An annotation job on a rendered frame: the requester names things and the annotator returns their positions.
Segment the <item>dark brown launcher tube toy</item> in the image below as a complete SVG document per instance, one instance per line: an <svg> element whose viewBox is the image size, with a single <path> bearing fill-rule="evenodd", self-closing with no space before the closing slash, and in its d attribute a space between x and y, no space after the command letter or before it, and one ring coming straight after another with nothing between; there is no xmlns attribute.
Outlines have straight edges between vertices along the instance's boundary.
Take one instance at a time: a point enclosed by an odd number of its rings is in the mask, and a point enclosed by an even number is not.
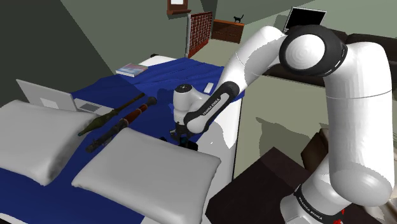
<svg viewBox="0 0 397 224"><path fill-rule="evenodd" d="M142 112L146 111L149 106L155 105L157 103L157 99L153 96L148 97L146 104L142 104L133 112L129 113L125 117L121 118L119 122L114 125L111 129L109 129L105 134L103 134L100 138L93 141L92 144L86 147L85 151L88 153L94 152L99 146L107 145L112 138L117 135L122 129L129 126Z"/></svg>

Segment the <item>bed with blue sheet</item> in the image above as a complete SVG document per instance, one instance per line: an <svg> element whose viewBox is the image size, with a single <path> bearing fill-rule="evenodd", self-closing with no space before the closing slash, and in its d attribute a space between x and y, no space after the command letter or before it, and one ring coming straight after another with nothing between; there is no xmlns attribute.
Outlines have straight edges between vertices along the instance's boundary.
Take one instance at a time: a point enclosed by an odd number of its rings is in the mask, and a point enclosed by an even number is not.
<svg viewBox="0 0 397 224"><path fill-rule="evenodd" d="M135 78L112 75L73 93L75 98L122 107L125 116L146 102L140 93L157 98L131 128L155 138L169 137L175 127L172 95L184 83L203 91L209 83L217 83L222 67L193 59L155 56L145 61L147 70ZM209 196L218 193L233 178L236 140L239 128L241 98L222 112L211 128L192 137L199 151L221 159L209 189ZM27 224L158 224L96 193L76 188L71 183L77 173L93 158L86 147L118 121L112 118L103 127L88 133L59 176L49 185L41 186L32 179L0 168L0 224L8 221Z"/></svg>

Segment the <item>dark robot stand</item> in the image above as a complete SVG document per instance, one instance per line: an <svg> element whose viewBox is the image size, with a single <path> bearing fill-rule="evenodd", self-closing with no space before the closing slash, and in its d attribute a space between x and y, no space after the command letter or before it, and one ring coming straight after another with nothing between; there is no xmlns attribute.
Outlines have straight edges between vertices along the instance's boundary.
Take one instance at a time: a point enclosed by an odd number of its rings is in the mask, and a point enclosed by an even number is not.
<svg viewBox="0 0 397 224"><path fill-rule="evenodd" d="M273 147L213 196L205 215L211 224L284 224L281 199L310 174Z"/></svg>

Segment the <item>green rocket toy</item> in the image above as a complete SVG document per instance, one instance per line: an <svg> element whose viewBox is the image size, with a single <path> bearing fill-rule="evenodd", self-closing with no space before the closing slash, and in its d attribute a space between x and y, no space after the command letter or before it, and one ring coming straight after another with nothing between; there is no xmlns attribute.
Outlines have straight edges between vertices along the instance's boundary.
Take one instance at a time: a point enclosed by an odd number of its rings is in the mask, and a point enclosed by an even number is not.
<svg viewBox="0 0 397 224"><path fill-rule="evenodd" d="M104 115L101 115L101 116L93 119L90 124L88 124L82 131L80 131L78 133L78 136L82 136L82 135L86 134L87 132L101 128L110 119L112 119L112 117L118 115L121 110L125 109L127 106L131 105L133 102L136 102L138 99L140 99L144 96L145 96L145 93L141 93L138 96L136 96L135 98L131 99L129 102L120 106L119 108L112 109L109 113L106 113Z"/></svg>

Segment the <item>pale blue pink book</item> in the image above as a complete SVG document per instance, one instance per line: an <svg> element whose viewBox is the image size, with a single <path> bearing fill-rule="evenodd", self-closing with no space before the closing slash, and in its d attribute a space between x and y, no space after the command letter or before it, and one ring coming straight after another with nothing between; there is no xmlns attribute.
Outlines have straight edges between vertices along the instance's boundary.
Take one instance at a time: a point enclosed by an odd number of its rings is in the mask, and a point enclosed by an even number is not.
<svg viewBox="0 0 397 224"><path fill-rule="evenodd" d="M125 76L135 77L148 69L147 66L127 64L116 70L116 74L121 74Z"/></svg>

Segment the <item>brick patterned panel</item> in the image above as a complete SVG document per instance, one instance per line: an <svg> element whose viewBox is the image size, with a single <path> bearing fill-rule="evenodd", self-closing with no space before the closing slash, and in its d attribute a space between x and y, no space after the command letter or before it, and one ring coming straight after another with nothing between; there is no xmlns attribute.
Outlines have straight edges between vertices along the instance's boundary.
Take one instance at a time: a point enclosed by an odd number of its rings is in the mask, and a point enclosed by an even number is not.
<svg viewBox="0 0 397 224"><path fill-rule="evenodd" d="M188 14L185 57L191 58L209 42L212 12Z"/></svg>

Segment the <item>wooden dresser with cat figure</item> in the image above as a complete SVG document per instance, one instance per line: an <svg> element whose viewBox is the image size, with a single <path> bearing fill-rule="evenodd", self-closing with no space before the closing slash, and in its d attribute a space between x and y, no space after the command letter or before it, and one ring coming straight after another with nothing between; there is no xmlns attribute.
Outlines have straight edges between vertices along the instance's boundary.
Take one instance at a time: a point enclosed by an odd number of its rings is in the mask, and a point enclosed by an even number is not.
<svg viewBox="0 0 397 224"><path fill-rule="evenodd" d="M214 19L211 38L239 44L244 30L244 24L241 23L243 17L234 17L233 22Z"/></svg>

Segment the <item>dark sofa with laptop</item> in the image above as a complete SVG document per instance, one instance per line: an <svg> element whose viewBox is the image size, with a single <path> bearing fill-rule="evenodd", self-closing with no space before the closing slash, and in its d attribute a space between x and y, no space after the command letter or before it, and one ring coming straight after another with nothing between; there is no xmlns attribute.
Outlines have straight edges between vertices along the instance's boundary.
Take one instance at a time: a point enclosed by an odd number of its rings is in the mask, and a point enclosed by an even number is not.
<svg viewBox="0 0 397 224"><path fill-rule="evenodd" d="M287 21L283 28L283 32L287 34L290 28L297 25L320 25L325 15L326 11L323 10L313 10L294 6L290 10ZM334 29L332 29L332 31L345 44L365 41L380 44L384 48L387 54L387 58L389 60L393 90L397 90L397 38L389 38L371 34L347 35L344 31L338 31ZM283 68L281 65L273 66L266 73L264 73L264 75L324 87L324 81L322 78L311 76L297 76L285 70L285 68Z"/></svg>

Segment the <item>wooden framed window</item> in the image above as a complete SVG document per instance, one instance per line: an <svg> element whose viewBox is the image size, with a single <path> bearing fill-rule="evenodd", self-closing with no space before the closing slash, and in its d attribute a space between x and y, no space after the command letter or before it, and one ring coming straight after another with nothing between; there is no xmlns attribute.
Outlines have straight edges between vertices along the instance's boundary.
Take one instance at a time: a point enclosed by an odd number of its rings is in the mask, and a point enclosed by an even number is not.
<svg viewBox="0 0 397 224"><path fill-rule="evenodd" d="M167 15L189 13L188 0L167 0Z"/></svg>

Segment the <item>grey open laptop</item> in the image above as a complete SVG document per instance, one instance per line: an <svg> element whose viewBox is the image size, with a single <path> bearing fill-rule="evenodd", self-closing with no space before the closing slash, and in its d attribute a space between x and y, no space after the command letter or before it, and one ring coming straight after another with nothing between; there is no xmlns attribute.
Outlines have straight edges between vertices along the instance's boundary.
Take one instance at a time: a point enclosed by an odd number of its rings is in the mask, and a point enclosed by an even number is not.
<svg viewBox="0 0 397 224"><path fill-rule="evenodd" d="M105 115L112 108L83 99L75 99L70 93L43 87L24 80L17 80L19 87L31 104L69 111L82 111Z"/></svg>

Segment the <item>large grey pillow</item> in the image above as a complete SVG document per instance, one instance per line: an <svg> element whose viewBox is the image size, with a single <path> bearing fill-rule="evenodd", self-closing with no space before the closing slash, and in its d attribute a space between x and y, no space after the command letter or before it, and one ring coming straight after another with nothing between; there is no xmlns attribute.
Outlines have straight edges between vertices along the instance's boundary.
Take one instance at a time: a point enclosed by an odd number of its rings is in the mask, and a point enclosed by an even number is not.
<svg viewBox="0 0 397 224"><path fill-rule="evenodd" d="M50 184L84 140L78 133L96 114L33 105L0 107L0 168Z"/></svg>

